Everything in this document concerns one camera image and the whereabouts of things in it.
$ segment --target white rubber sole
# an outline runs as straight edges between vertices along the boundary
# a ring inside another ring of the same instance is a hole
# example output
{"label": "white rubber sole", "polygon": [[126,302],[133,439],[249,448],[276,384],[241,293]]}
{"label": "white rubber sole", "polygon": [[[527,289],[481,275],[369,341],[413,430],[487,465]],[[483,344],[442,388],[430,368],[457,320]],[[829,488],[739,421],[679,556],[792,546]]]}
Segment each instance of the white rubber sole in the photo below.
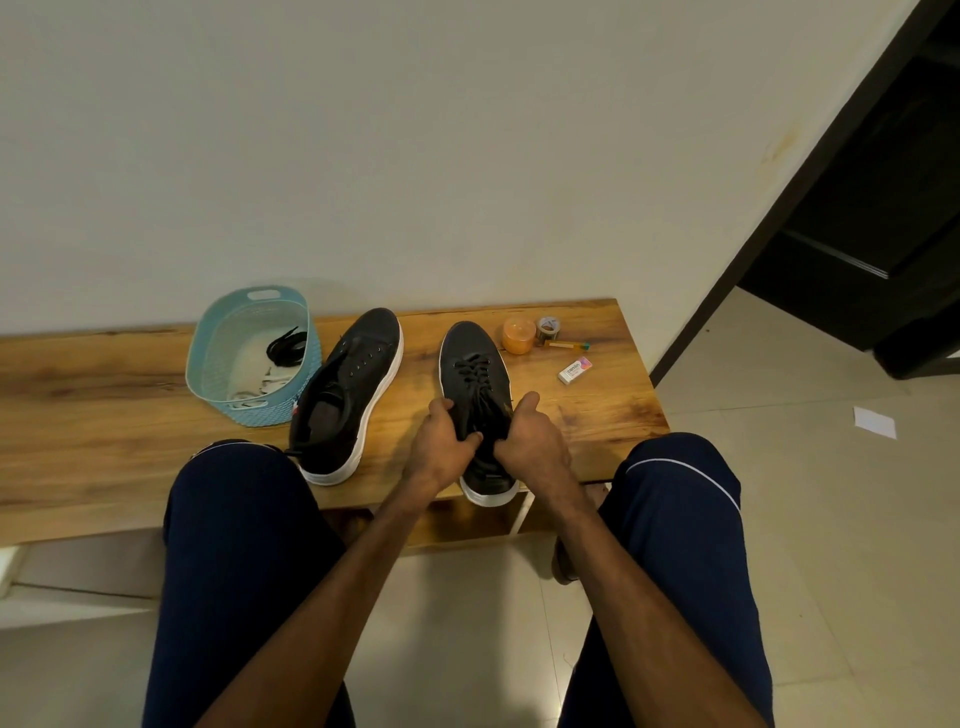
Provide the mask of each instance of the white rubber sole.
{"label": "white rubber sole", "polygon": [[498,505],[506,505],[514,499],[514,496],[520,492],[520,481],[515,480],[514,487],[506,493],[497,493],[495,496],[484,496],[468,488],[467,483],[464,482],[464,477],[461,475],[460,490],[464,492],[467,500],[473,503],[473,505],[481,505],[484,508],[496,508]]}
{"label": "white rubber sole", "polygon": [[367,408],[363,411],[363,415],[360,418],[360,431],[357,432],[357,441],[353,444],[353,451],[350,453],[350,457],[346,463],[337,468],[333,473],[327,474],[308,473],[301,468],[300,465],[297,465],[297,467],[300,468],[300,472],[303,473],[303,479],[308,483],[324,486],[340,485],[353,475],[359,467],[360,458],[363,456],[363,447],[367,442],[367,425],[370,423],[370,415],[373,412],[373,407],[380,401],[383,393],[387,391],[387,387],[393,382],[396,372],[400,368],[400,360],[403,358],[403,327],[400,326],[400,321],[397,321],[396,324],[400,328],[400,343],[396,347],[394,360],[390,363],[390,369],[387,370],[387,375],[377,384],[376,391],[373,392],[373,399],[370,400]]}
{"label": "white rubber sole", "polygon": [[[440,344],[440,354],[437,356],[437,380],[440,382],[440,392],[441,394],[444,391],[444,380],[440,376],[440,360],[444,356],[444,342]],[[500,361],[503,362],[503,368],[507,368],[507,362],[503,361],[503,354],[500,353],[500,350],[497,350],[497,353],[500,354]],[[514,403],[514,385],[510,384],[510,404],[513,406]],[[464,492],[464,495],[467,497],[473,505],[483,506],[484,508],[496,508],[498,505],[506,505],[511,500],[514,499],[514,496],[520,491],[520,482],[518,480],[514,481],[514,487],[511,488],[506,493],[497,493],[495,496],[484,496],[482,493],[477,493],[472,491],[467,483],[464,482],[464,477],[460,476],[460,490]]]}

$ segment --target basket handle hole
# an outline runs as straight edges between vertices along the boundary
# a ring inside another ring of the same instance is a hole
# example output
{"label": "basket handle hole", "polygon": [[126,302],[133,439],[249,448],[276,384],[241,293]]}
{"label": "basket handle hole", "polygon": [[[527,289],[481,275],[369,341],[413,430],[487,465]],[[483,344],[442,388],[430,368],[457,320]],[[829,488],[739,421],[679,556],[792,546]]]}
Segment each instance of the basket handle hole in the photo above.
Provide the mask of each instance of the basket handle hole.
{"label": "basket handle hole", "polygon": [[268,301],[269,299],[278,299],[280,297],[280,292],[274,288],[264,288],[259,291],[251,291],[247,294],[247,298],[251,301]]}

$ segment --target door frame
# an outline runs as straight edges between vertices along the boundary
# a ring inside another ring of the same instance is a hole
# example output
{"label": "door frame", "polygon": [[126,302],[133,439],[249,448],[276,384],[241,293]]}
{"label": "door frame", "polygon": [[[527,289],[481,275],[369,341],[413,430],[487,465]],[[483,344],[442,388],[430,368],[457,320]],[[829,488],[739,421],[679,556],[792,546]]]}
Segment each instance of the door frame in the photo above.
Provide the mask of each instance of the door frame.
{"label": "door frame", "polygon": [[916,54],[933,32],[940,19],[947,14],[954,0],[920,0],[913,12],[907,17],[897,31],[890,45],[886,47],[880,58],[864,77],[863,81],[853,92],[850,99],[830,123],[824,135],[820,137],[813,151],[806,158],[797,174],[787,183],[780,196],[776,199],[767,214],[764,215],[754,232],[747,238],[747,242],[740,248],[727,270],[713,284],[693,316],[686,323],[681,332],[667,348],[660,361],[650,372],[650,378],[656,387],[663,377],[676,363],[693,338],[704,327],[713,312],[720,306],[740,279],[747,273],[747,269],[760,255],[767,243],[773,239],[777,231],[790,217],[790,214],[800,204],[801,200],[810,191],[813,184],[827,169],[827,166],[856,131],[871,109],[879,101],[880,96]]}

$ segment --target white paper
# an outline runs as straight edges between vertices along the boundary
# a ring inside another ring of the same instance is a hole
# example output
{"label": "white paper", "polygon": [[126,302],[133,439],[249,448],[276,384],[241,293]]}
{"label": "white paper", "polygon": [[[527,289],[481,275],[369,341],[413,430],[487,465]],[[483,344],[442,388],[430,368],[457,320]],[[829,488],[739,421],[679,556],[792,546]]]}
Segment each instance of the white paper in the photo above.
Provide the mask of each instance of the white paper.
{"label": "white paper", "polygon": [[897,423],[894,422],[894,419],[886,415],[871,412],[869,409],[854,407],[853,424],[863,429],[869,429],[877,435],[883,435],[892,440],[897,439]]}

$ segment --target shoe insole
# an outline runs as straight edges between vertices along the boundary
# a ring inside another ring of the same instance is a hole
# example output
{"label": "shoe insole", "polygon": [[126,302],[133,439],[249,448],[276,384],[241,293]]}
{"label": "shoe insole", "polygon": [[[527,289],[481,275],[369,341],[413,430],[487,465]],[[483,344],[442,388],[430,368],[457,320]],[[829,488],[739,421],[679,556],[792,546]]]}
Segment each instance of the shoe insole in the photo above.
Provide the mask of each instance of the shoe insole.
{"label": "shoe insole", "polygon": [[340,421],[344,413],[344,401],[331,392],[323,392],[313,405],[307,427],[310,430],[310,442],[329,440],[340,430]]}

